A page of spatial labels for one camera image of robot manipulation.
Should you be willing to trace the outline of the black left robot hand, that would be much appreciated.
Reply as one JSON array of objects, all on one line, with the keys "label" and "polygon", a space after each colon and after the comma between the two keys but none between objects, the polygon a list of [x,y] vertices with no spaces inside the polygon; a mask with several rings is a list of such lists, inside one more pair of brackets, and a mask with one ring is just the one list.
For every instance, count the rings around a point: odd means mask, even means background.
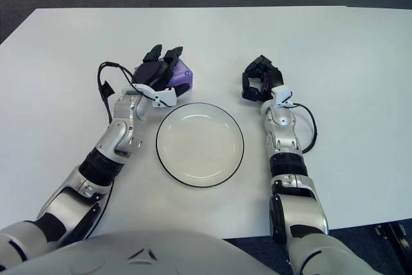
[{"label": "black left robot hand", "polygon": [[145,84],[155,91],[174,88],[179,97],[192,89],[192,71],[183,63],[180,56],[183,47],[166,51],[161,57],[162,45],[155,45],[146,53],[142,64],[135,68],[133,84]]}]

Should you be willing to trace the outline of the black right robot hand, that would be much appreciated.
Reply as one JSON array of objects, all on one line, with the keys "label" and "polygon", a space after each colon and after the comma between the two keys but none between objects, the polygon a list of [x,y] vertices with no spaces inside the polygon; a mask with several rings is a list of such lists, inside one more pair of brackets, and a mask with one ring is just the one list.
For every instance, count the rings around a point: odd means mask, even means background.
[{"label": "black right robot hand", "polygon": [[[259,80],[261,83],[260,89],[252,87],[250,79]],[[283,84],[283,76],[279,69],[273,66],[272,62],[265,56],[260,55],[242,73],[241,96],[253,102],[264,102],[272,98],[272,88]]]}]

